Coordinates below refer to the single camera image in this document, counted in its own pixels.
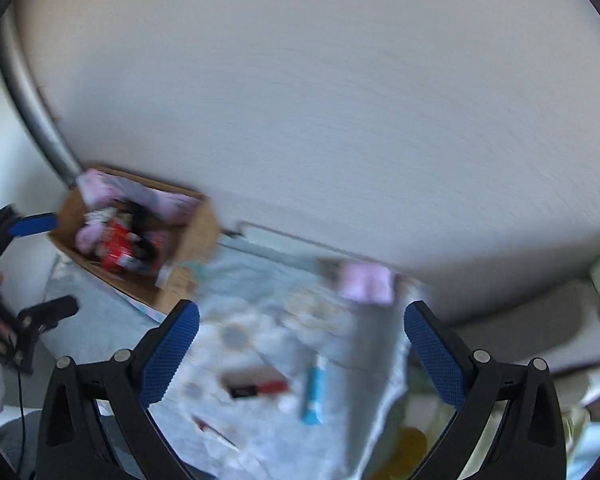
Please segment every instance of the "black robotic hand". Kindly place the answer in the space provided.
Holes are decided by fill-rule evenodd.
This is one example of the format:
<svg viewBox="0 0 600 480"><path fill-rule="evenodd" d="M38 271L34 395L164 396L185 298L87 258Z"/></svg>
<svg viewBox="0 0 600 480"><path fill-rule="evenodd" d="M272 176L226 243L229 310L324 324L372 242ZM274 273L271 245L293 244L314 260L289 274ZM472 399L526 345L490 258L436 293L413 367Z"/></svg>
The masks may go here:
<svg viewBox="0 0 600 480"><path fill-rule="evenodd" d="M42 233L56 227L53 214L21 217L12 206L0 209L0 256L16 237ZM78 311L72 296L26 308L18 316L7 310L0 299L0 365L31 374L33 351L38 337L55 328L58 321Z"/></svg>

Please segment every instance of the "pink cloth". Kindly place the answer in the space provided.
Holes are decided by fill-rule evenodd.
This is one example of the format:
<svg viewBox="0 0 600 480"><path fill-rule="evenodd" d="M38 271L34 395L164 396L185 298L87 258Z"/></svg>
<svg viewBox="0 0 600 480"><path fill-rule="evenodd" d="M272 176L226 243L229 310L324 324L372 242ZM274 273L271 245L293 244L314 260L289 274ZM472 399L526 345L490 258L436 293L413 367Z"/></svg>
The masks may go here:
<svg viewBox="0 0 600 480"><path fill-rule="evenodd" d="M82 254L91 254L93 253L96 243L102 237L102 232L106 224L94 224L94 225L85 225L78 229L78 232L75 234L75 247Z"/></svg>
<svg viewBox="0 0 600 480"><path fill-rule="evenodd" d="M338 293L357 303L392 304L394 273L372 262L343 262L339 269Z"/></svg>
<svg viewBox="0 0 600 480"><path fill-rule="evenodd" d="M114 200L126 199L145 206L168 225L188 224L200 202L192 196L151 189L128 178L94 169L81 174L76 183L89 211L102 209Z"/></svg>

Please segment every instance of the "blue tube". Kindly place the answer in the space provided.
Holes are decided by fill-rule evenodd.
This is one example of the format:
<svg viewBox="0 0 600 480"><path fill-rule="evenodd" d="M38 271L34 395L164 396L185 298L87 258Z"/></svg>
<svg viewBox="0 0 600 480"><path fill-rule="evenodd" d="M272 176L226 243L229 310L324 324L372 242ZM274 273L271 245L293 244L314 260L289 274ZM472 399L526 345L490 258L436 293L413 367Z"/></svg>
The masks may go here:
<svg viewBox="0 0 600 480"><path fill-rule="evenodd" d="M308 426L322 424L322 398L324 396L324 371L326 365L327 359L316 355L315 365L309 371L304 413L302 414L302 422Z"/></svg>

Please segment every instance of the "yellow object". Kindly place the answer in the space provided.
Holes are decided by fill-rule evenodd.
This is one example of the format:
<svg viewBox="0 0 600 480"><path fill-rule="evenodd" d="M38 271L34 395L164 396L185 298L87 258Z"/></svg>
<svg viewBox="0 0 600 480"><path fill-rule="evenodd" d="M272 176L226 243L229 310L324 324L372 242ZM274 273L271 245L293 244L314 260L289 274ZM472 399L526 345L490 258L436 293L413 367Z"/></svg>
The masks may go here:
<svg viewBox="0 0 600 480"><path fill-rule="evenodd" d="M394 455L378 471L373 480L403 480L408 478L427 453L427 437L416 428L400 428L400 438Z"/></svg>

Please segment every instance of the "white wall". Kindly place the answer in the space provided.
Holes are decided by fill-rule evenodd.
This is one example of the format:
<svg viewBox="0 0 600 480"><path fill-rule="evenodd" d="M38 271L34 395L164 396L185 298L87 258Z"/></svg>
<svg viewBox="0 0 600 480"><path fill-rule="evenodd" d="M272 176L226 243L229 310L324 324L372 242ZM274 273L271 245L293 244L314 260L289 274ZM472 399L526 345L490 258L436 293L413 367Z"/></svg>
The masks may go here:
<svg viewBox="0 0 600 480"><path fill-rule="evenodd" d="M600 248L587 0L19 0L83 162L411 269L460 317Z"/></svg>
<svg viewBox="0 0 600 480"><path fill-rule="evenodd" d="M0 208L23 215L55 211L66 188L29 139L0 75ZM46 235L14 240L0 258L2 294L15 312L43 299L57 252Z"/></svg>

